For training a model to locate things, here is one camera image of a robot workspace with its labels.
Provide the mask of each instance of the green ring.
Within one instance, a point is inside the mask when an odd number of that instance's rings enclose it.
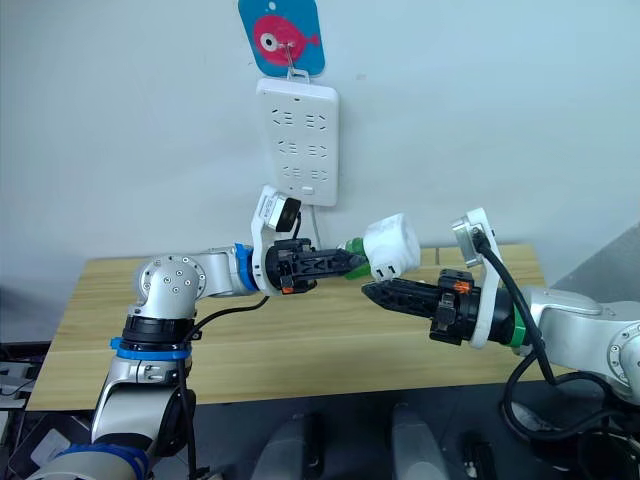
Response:
[[[522,321],[522,317],[520,316],[520,312],[518,312],[517,308],[514,308],[514,325],[513,325],[513,335],[511,336],[511,343],[509,346],[512,348],[518,348],[522,345],[524,341],[524,336],[527,333],[527,328],[524,326],[524,322]]]

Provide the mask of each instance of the white plug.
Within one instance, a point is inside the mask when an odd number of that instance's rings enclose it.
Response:
[[[404,213],[369,225],[363,243],[376,282],[399,277],[420,266],[418,237]]]

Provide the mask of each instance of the wooden table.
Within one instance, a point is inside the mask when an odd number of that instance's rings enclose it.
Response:
[[[520,284],[543,285],[533,248],[501,247]],[[141,259],[92,260],[78,282],[29,401],[29,410],[93,409]],[[435,283],[440,270],[464,270],[457,248],[424,249],[406,275]],[[272,298],[260,310],[219,318],[194,342],[189,386],[198,403],[504,382],[518,362],[509,348],[474,350],[430,341],[429,321],[388,312],[360,293],[365,280],[320,280],[303,295]],[[260,299],[205,299],[199,318]],[[525,378],[539,378],[532,368]]]

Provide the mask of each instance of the blue card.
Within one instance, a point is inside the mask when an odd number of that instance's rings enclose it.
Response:
[[[319,75],[324,69],[314,0],[238,0],[238,11],[262,73],[286,77],[294,68]]]

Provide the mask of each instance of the white power strip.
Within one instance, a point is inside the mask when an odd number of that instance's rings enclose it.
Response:
[[[338,92],[263,78],[257,94],[278,189],[307,205],[338,202]]]

